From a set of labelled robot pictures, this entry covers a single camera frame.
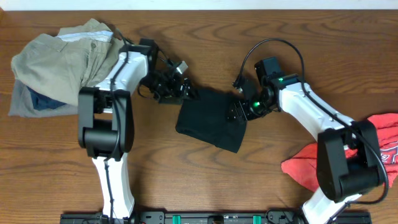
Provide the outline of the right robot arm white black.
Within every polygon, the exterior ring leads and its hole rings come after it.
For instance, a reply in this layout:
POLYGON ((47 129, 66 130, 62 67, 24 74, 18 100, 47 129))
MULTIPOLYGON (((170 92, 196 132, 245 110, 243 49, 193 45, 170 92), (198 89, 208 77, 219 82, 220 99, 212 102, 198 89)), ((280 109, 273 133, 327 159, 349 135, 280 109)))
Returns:
POLYGON ((255 64, 261 91, 243 75, 241 65, 233 86, 244 99, 233 102, 229 118, 239 122, 262 118, 273 111, 294 117, 316 140, 318 188, 296 212, 279 210, 286 223, 337 223, 345 209, 361 205, 364 194, 383 186, 382 195, 369 201, 381 203, 389 192, 376 127, 368 120, 355 121, 323 101, 301 73, 286 74, 275 57, 255 64))

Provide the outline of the black polo shirt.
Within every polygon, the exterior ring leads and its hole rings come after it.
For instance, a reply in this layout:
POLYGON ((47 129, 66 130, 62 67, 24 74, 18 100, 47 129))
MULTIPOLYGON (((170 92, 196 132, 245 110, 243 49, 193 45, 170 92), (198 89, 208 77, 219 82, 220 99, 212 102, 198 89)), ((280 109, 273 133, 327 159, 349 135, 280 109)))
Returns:
POLYGON ((238 98, 231 93, 201 89, 199 99, 184 101, 176 132, 237 153, 246 132, 246 124, 229 119, 231 104, 238 98))

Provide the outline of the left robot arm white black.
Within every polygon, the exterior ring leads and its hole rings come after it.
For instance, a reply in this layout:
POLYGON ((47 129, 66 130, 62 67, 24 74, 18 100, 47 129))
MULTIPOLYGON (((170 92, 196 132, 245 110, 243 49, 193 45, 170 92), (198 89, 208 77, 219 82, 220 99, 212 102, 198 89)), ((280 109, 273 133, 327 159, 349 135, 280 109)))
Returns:
POLYGON ((78 95, 78 143, 86 149, 99 175, 104 205, 93 215, 62 215, 61 223, 134 223, 127 158, 134 142, 131 96, 145 86, 159 103, 180 105, 197 99, 184 77, 185 61, 159 54, 152 39, 138 44, 123 41, 116 64, 107 77, 78 95))

